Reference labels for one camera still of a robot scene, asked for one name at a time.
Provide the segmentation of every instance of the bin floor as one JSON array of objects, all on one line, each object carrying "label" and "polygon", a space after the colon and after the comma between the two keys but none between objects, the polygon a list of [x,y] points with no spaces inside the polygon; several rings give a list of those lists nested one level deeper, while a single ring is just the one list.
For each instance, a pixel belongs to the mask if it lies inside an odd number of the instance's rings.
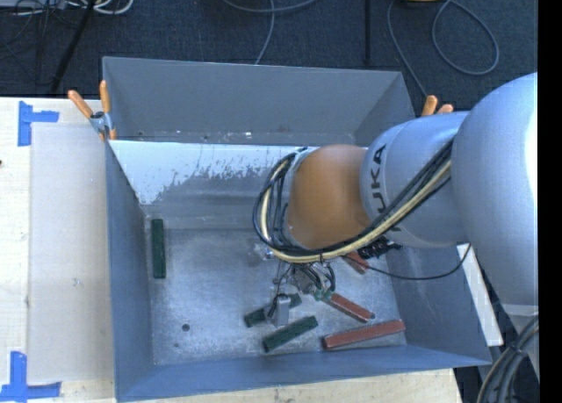
[{"label": "bin floor", "polygon": [[[168,229],[165,232],[167,276],[148,272],[156,364],[186,363],[232,357],[320,351],[321,337],[364,324],[333,307],[301,295],[290,322],[314,315],[319,326],[265,353],[262,338],[277,328],[264,323],[246,327],[243,317],[266,306],[274,295],[277,258],[264,260],[253,230]],[[383,258],[371,264],[386,270]],[[399,319],[390,278],[374,271],[360,275],[344,260],[332,262],[336,292],[376,314],[372,322]],[[287,286],[286,291],[296,288]],[[363,342],[354,348],[406,343],[402,333]]]}]

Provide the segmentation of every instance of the dark floor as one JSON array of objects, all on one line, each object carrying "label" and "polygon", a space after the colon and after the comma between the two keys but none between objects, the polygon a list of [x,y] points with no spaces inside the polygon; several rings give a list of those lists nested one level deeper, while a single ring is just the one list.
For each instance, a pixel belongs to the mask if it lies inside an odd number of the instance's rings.
[{"label": "dark floor", "polygon": [[[120,7],[127,2],[117,1]],[[271,8],[271,0],[228,1],[247,9]],[[306,1],[272,0],[278,10]],[[109,55],[399,70],[418,115],[428,94],[457,110],[470,110],[502,84],[537,72],[537,3],[451,0],[443,8],[400,0],[314,0],[277,11],[266,44],[270,12],[243,11],[223,0],[133,0],[120,15],[94,12],[67,57],[68,67],[62,68],[85,9],[67,5],[64,10],[15,14],[28,11],[21,2],[17,9],[0,8],[0,96],[62,97],[73,88],[98,98],[101,59]],[[112,4],[106,8],[118,9]],[[475,401],[478,373],[457,373],[465,402]],[[519,400],[538,401],[528,364],[521,374]]]}]

